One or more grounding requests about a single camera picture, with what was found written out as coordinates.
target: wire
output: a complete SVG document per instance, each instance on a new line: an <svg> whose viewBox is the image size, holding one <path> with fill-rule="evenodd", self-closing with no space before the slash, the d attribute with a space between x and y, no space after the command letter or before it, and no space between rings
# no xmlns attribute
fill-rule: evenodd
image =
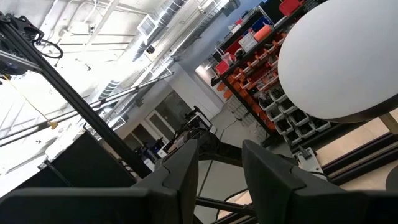
<svg viewBox="0 0 398 224"><path fill-rule="evenodd" d="M8 77L6 75L3 75L3 77L10 83L10 85L17 90L17 92L28 102L28 104L30 104L33 109L35 109L37 112L39 112L48 122L49 125L51 125L52 129L55 129L58 126L58 123L56 122L51 122L42 112L40 112L27 98L24 94L22 94L16 86L14 86L14 84L12 84L11 80L8 79Z"/></svg>
<svg viewBox="0 0 398 224"><path fill-rule="evenodd" d="M207 177L209 176L209 172L210 172L210 169L211 169L211 165L213 165L213 160L210 161L209 167L207 168L206 175L205 175L205 178L203 179L203 182L201 183L198 196L200 196L201 192L203 191L203 188L205 187L205 183L206 183Z"/></svg>
<svg viewBox="0 0 398 224"><path fill-rule="evenodd" d="M39 51L41 55L43 55L44 57L53 58L53 59L61 59L63 57L63 50L60 48L60 46L58 46L57 44L50 42L48 40L41 40L41 42L43 42L45 44L52 45L60 52L60 55L58 55L58 56L50 56L48 54L45 54L45 53Z"/></svg>
<svg viewBox="0 0 398 224"><path fill-rule="evenodd" d="M228 125L226 128L224 128L224 129L222 130L221 135L220 135L220 141L221 141L222 138L223 138L224 131L227 130L227 128L231 127L232 124L236 123L237 121L242 121L242 120L241 120L241 119L239 120L239 119L236 118L236 120L235 120L234 122L232 122L230 125Z"/></svg>
<svg viewBox="0 0 398 224"><path fill-rule="evenodd" d="M324 174L324 173L317 172L317 171L309 171L309 173L316 174L316 175L322 175L322 176L326 177L327 181L331 182L330 177L328 175Z"/></svg>

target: red storage bin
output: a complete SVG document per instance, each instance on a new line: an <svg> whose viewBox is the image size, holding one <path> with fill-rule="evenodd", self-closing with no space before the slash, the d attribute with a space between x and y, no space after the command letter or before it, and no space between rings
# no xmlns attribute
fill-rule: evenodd
<svg viewBox="0 0 398 224"><path fill-rule="evenodd" d="M235 22L236 25L241 24L243 22L242 18L239 18L238 21Z"/></svg>
<svg viewBox="0 0 398 224"><path fill-rule="evenodd" d="M241 45L239 44L239 41L243 38L243 36L238 37L224 52L225 53L230 53L231 55L234 55L238 49L241 48Z"/></svg>
<svg viewBox="0 0 398 224"><path fill-rule="evenodd" d="M304 1L300 0L285 0L279 5L279 10L283 13L283 15L288 16L298 7L300 7L303 2Z"/></svg>
<svg viewBox="0 0 398 224"><path fill-rule="evenodd" d="M229 65L224 60L222 60L218 65L216 65L216 70L220 75L224 74L224 72L226 72L228 69Z"/></svg>

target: doorway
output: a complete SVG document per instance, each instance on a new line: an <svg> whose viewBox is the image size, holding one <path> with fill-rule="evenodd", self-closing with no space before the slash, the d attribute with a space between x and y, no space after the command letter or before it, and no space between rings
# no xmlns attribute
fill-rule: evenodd
<svg viewBox="0 0 398 224"><path fill-rule="evenodd" d="M124 142L134 150L142 146L151 147L156 143L156 139L143 127L143 125L139 124L124 138Z"/></svg>
<svg viewBox="0 0 398 224"><path fill-rule="evenodd" d="M191 108L173 91L147 116L143 125L153 130L153 137L163 137L164 143L167 143L174 137L175 131L188 122L185 114L189 112Z"/></svg>

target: white floor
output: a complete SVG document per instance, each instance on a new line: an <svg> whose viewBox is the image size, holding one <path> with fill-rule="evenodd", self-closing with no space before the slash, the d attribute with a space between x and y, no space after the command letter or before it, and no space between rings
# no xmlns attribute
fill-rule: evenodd
<svg viewBox="0 0 398 224"><path fill-rule="evenodd" d="M219 138L221 137L222 142L242 147L243 140L249 139L260 144L254 133L249 128L244 127L240 121L237 121L226 107L224 107L223 110L211 120L211 123L217 127L216 135ZM291 156L289 147L287 147L286 144L281 144L271 150L278 154ZM199 162L198 193L202 187L206 173L208 172L209 165L210 161ZM241 167L213 161L200 196L224 200L228 196L245 189L246 187L247 185L244 179L243 169ZM211 223L216 220L216 210L211 208L197 206L195 209L195 215L204 224Z"/></svg>

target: black bar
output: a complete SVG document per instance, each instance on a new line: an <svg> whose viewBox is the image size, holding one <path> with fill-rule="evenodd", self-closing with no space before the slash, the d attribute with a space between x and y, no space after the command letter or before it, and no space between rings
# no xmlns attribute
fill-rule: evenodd
<svg viewBox="0 0 398 224"><path fill-rule="evenodd" d="M331 178L331 182L337 186L345 184L357 177L360 177L368 172L371 172L377 168L394 162L398 159L398 146L384 152L375 158L368 161L361 162L356 166L334 176Z"/></svg>
<svg viewBox="0 0 398 224"><path fill-rule="evenodd" d="M43 77L66 99L66 101L86 120L87 123L123 158L140 177L151 173L150 169L137 157L129 146L90 108L88 103L63 79L40 52L30 45L13 26L0 22L0 31L28 60L43 69Z"/></svg>
<svg viewBox="0 0 398 224"><path fill-rule="evenodd" d="M204 197L197 197L196 204L208 208L215 208L223 211L242 213L243 215L256 216L256 212L253 209L249 208L247 205L239 205L236 203L223 202L220 200L214 200Z"/></svg>
<svg viewBox="0 0 398 224"><path fill-rule="evenodd" d="M248 218L248 219L245 220L245 221L239 222L239 224L256 224L256 223L258 223L256 217L251 217L251 218Z"/></svg>
<svg viewBox="0 0 398 224"><path fill-rule="evenodd" d="M73 185L69 182L69 180L66 179L66 178L57 170L57 168L55 168L55 167L51 164L51 162L50 162L48 159L44 160L44 164L47 165L47 166L50 168L50 170L51 170L52 172L54 172L54 174L57 175L57 177L59 177L66 185L68 185L69 187L73 187Z"/></svg>
<svg viewBox="0 0 398 224"><path fill-rule="evenodd" d="M392 133L386 133L382 136L356 148L355 150L329 162L327 165L322 167L325 174L330 175L370 154L383 149L392 143L397 141L397 137Z"/></svg>
<svg viewBox="0 0 398 224"><path fill-rule="evenodd" d="M203 224L203 222L196 215L193 215L192 223L193 224Z"/></svg>

